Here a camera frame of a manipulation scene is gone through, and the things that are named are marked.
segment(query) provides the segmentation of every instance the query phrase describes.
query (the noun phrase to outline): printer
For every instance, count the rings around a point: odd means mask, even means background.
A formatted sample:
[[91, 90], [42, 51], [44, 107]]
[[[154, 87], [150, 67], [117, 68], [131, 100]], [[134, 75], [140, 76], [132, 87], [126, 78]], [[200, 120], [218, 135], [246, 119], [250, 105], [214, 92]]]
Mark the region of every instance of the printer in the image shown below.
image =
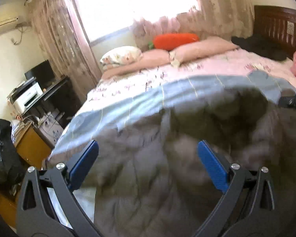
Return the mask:
[[7, 98], [14, 108], [20, 114], [23, 114], [42, 94], [43, 91], [37, 83], [36, 78], [32, 77], [15, 88]]

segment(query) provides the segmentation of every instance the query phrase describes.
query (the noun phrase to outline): headboard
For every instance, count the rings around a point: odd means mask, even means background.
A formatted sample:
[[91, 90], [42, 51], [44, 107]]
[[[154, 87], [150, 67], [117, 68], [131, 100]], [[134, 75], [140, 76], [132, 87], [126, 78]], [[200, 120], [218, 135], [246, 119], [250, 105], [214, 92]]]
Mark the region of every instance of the headboard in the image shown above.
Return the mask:
[[254, 34], [278, 43], [292, 58], [296, 51], [296, 10], [256, 5], [254, 11]]

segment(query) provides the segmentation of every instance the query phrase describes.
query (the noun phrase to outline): bed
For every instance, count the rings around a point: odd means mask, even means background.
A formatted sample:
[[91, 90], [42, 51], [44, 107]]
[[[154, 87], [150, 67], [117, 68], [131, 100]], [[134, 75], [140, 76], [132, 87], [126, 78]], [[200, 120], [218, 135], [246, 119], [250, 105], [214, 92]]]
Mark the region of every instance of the bed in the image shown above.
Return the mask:
[[[255, 6], [254, 33], [280, 44], [292, 58], [296, 51], [296, 11]], [[291, 89], [296, 93], [291, 66], [290, 59], [276, 62], [238, 49], [185, 63], [179, 69], [165, 65], [101, 81], [65, 129], [48, 165], [66, 161], [105, 127], [122, 129], [162, 108], [200, 99], [225, 87], [256, 87], [277, 103], [281, 91]], [[95, 188], [84, 187], [74, 192], [92, 221], [95, 192]], [[53, 191], [50, 196], [60, 221], [68, 226]]]

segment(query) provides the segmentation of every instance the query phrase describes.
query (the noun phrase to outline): window sill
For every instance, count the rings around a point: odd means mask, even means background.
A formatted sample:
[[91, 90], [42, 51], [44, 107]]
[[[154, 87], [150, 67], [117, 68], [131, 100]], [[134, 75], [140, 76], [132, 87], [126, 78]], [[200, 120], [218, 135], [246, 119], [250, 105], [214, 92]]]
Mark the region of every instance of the window sill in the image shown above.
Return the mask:
[[111, 39], [112, 37], [117, 36], [119, 34], [125, 33], [128, 30], [129, 30], [129, 28], [125, 27], [125, 28], [119, 29], [117, 31], [114, 31], [113, 33], [110, 33], [110, 34], [107, 34], [105, 36], [99, 37], [99, 38], [95, 39], [94, 41], [90, 42], [90, 47], [93, 47], [93, 46], [95, 46], [95, 45], [97, 45], [97, 44], [99, 44], [99, 43], [101, 43], [101, 42], [103, 42], [105, 40]]

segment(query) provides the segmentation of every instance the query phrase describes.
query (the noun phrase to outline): silver bolt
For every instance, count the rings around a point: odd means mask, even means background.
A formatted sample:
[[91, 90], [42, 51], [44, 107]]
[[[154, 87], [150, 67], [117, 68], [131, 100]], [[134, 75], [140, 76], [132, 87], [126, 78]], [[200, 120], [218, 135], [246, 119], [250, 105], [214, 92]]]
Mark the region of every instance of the silver bolt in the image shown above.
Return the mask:
[[27, 171], [28, 171], [29, 173], [32, 173], [34, 170], [35, 170], [35, 167], [33, 167], [33, 166], [30, 166], [30, 167], [27, 169]]
[[65, 167], [65, 163], [63, 163], [63, 162], [60, 162], [56, 165], [56, 168], [59, 170], [63, 169], [64, 167]]
[[263, 167], [261, 168], [261, 171], [262, 171], [263, 173], [267, 173], [267, 172], [269, 171], [269, 169], [268, 169], [266, 166], [263, 166]]
[[234, 170], [238, 170], [240, 168], [240, 165], [237, 163], [233, 163], [233, 164], [231, 164], [231, 168]]

